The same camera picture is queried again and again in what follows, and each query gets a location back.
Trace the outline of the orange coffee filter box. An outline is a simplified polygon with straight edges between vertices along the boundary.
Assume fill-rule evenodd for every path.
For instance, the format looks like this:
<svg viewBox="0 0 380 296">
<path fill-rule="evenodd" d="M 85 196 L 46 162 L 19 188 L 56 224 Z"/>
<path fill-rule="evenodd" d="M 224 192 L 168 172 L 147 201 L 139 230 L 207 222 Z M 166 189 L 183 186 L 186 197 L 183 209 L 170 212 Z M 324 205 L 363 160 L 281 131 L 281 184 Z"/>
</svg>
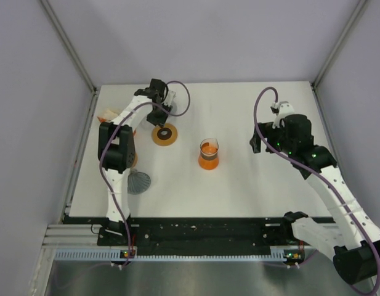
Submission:
<svg viewBox="0 0 380 296">
<path fill-rule="evenodd" d="M 137 111 L 135 111 L 134 109 L 132 108 L 129 108 L 129 109 L 125 109 L 125 110 L 120 110 L 120 109 L 105 109 L 102 113 L 100 113 L 99 115 L 97 115 L 97 118 L 99 120 L 100 123 L 104 123 L 104 122 L 112 122 L 114 123 L 115 125 L 112 126 L 110 128 L 110 131 L 111 132 L 114 132 L 114 130 L 116 129 L 116 127 L 118 126 L 118 124 L 128 115 L 128 119 L 125 120 L 122 124 L 122 126 L 124 125 L 129 125 L 131 122 L 132 122 L 132 119 L 134 117 L 134 115 L 137 113 Z"/>
</svg>

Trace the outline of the orange glass carafe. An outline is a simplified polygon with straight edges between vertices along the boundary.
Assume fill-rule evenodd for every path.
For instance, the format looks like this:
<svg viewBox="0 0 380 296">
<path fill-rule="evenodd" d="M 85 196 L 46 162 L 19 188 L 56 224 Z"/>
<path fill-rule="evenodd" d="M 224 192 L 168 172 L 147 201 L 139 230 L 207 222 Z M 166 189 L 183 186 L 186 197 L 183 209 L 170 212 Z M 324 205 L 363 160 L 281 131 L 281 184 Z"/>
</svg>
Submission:
<svg viewBox="0 0 380 296">
<path fill-rule="evenodd" d="M 219 143 L 216 138 L 207 138 L 200 143 L 198 164 L 204 170 L 213 170 L 219 165 Z"/>
</svg>

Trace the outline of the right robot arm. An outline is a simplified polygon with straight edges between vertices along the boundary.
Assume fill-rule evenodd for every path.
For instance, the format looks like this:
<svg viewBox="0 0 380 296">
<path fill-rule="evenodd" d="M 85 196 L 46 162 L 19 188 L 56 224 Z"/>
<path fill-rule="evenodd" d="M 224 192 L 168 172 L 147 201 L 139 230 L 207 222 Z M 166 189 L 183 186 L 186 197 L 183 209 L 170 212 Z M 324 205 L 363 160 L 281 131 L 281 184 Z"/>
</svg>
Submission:
<svg viewBox="0 0 380 296">
<path fill-rule="evenodd" d="M 347 186 L 331 152 L 314 143 L 310 120 L 291 113 L 267 123 L 256 121 L 249 143 L 255 154 L 265 144 L 267 152 L 289 161 L 321 198 L 340 233 L 335 235 L 303 212 L 289 212 L 280 228 L 281 239 L 287 244 L 311 245 L 333 262 L 338 275 L 351 286 L 374 278 L 370 293 L 375 294 L 380 286 L 380 228 Z"/>
</svg>

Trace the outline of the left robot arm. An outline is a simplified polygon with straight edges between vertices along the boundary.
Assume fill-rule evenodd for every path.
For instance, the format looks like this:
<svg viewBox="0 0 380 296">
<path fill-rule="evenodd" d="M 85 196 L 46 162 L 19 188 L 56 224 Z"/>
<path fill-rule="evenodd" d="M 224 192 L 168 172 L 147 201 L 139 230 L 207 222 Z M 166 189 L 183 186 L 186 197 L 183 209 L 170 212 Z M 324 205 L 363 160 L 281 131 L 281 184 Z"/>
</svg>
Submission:
<svg viewBox="0 0 380 296">
<path fill-rule="evenodd" d="M 99 170 L 108 190 L 107 229 L 118 244 L 132 239 L 132 229 L 125 222 L 130 216 L 127 181 L 136 157 L 134 131 L 144 119 L 155 126 L 164 125 L 172 100 L 168 84 L 152 79 L 148 87 L 134 93 L 119 115 L 99 126 Z"/>
</svg>

